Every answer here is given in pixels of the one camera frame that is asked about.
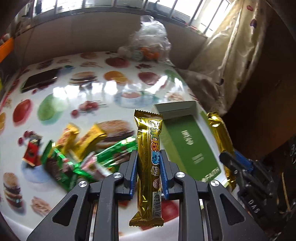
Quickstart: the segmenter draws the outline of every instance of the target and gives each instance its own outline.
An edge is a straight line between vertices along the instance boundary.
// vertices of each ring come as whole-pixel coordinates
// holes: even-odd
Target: yellow candy wrapper
[[[67,151],[72,147],[76,136],[79,134],[79,128],[73,123],[69,123],[63,130],[61,137],[55,143],[55,148],[65,155]]]
[[[90,152],[95,150],[96,143],[106,136],[107,134],[99,128],[98,124],[94,124],[69,152],[77,162],[81,162]]]
[[[162,226],[160,139],[162,115],[136,110],[138,126],[138,212],[130,226]]]
[[[227,151],[234,156],[232,141],[222,118],[217,114],[217,112],[210,112],[207,114],[207,116],[209,125],[213,130],[214,137],[216,139],[220,152]],[[227,180],[233,190],[236,185],[235,176],[226,166],[224,166],[224,170]]]

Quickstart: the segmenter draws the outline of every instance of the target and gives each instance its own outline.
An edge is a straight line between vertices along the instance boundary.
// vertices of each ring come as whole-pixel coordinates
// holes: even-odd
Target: white wall
[[[205,38],[187,28],[162,21],[172,44],[170,58],[185,69]],[[57,18],[22,33],[15,52],[23,66],[49,58],[86,51],[115,51],[140,28],[140,15],[122,12],[89,12]]]

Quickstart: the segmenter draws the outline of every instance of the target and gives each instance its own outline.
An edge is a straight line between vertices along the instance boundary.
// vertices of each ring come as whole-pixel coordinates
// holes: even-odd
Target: beige curtain
[[[206,111],[224,115],[250,78],[271,8],[264,0],[235,0],[188,70],[179,70]]]

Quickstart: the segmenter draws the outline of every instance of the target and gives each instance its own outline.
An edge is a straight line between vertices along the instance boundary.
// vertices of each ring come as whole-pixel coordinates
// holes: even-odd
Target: plastic bag
[[[151,16],[141,16],[141,28],[130,36],[127,46],[120,47],[118,54],[135,61],[157,61],[173,65],[169,59],[171,43],[165,27]]]

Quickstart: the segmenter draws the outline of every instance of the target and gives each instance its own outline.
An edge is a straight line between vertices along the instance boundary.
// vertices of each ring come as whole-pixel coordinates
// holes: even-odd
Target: black smartphone
[[[24,93],[26,91],[50,85],[56,82],[59,71],[61,68],[55,68],[51,70],[47,70],[45,72],[35,74],[30,76],[22,85],[21,92]]]

